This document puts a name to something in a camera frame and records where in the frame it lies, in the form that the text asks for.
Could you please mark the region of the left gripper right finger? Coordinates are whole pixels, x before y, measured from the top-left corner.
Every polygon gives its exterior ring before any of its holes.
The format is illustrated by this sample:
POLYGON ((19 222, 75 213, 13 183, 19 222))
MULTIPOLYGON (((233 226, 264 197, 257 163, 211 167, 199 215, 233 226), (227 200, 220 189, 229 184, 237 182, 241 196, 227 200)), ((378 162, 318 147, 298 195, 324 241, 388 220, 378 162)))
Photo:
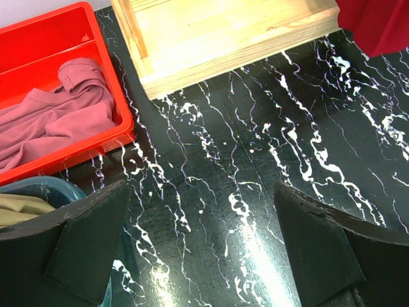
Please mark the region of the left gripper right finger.
POLYGON ((408 234, 282 182, 274 203, 302 306, 408 306, 408 234))

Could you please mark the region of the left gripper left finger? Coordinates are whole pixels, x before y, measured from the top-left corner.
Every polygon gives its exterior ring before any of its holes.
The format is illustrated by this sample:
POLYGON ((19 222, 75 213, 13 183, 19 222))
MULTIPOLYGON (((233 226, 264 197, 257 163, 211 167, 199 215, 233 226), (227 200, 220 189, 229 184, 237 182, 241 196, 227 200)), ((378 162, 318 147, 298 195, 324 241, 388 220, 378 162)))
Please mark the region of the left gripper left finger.
POLYGON ((43 280, 94 306, 111 305, 111 267, 130 193, 116 181, 47 214, 1 228, 1 305, 43 280))

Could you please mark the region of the red pleated skirt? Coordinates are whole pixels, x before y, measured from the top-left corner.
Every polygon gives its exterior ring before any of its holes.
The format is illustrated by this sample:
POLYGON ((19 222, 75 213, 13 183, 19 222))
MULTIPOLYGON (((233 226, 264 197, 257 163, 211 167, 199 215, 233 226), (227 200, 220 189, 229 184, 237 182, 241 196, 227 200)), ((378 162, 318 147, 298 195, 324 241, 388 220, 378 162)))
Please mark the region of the red pleated skirt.
POLYGON ((369 57, 408 47, 407 0, 337 0, 338 26, 352 32, 369 57))

